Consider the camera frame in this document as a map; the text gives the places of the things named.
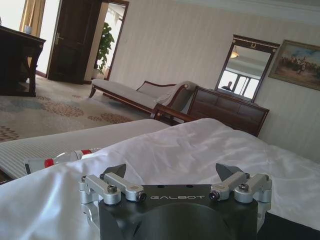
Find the door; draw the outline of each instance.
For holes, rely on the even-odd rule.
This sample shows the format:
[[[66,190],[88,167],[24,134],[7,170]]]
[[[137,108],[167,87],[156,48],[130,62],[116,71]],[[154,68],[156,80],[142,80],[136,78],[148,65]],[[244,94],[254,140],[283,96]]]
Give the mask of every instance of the door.
[[[101,0],[61,0],[48,79],[84,81]]]

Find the painting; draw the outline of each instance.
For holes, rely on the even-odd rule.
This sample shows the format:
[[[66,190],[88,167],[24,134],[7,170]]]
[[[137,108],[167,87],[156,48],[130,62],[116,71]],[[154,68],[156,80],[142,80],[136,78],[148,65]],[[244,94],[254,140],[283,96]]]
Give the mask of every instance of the painting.
[[[284,40],[269,77],[320,90],[320,46]]]

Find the curtain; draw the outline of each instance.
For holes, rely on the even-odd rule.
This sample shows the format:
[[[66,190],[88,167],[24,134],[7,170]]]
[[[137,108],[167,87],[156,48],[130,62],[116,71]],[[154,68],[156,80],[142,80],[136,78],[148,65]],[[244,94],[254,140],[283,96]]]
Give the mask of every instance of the curtain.
[[[42,18],[46,0],[25,0],[20,31],[25,32],[25,26],[32,27],[31,35],[40,37]]]

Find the green plant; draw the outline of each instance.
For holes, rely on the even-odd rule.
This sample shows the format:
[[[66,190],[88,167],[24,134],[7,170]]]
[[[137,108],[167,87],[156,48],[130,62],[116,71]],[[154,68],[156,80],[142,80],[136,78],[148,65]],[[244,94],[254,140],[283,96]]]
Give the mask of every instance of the green plant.
[[[102,70],[107,64],[106,55],[108,55],[109,50],[111,50],[111,43],[115,42],[110,31],[111,31],[111,27],[109,27],[109,24],[105,22],[103,25],[103,31],[100,39],[99,50],[96,56],[96,64],[95,64],[95,68],[97,68],[102,74],[103,74]]]

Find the patterned carpet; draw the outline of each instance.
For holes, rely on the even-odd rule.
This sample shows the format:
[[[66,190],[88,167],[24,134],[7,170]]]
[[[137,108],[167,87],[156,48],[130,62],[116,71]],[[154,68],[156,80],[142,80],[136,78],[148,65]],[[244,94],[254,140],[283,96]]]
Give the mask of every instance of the patterned carpet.
[[[148,118],[91,85],[50,81],[37,76],[36,96],[0,96],[0,142],[89,129]]]

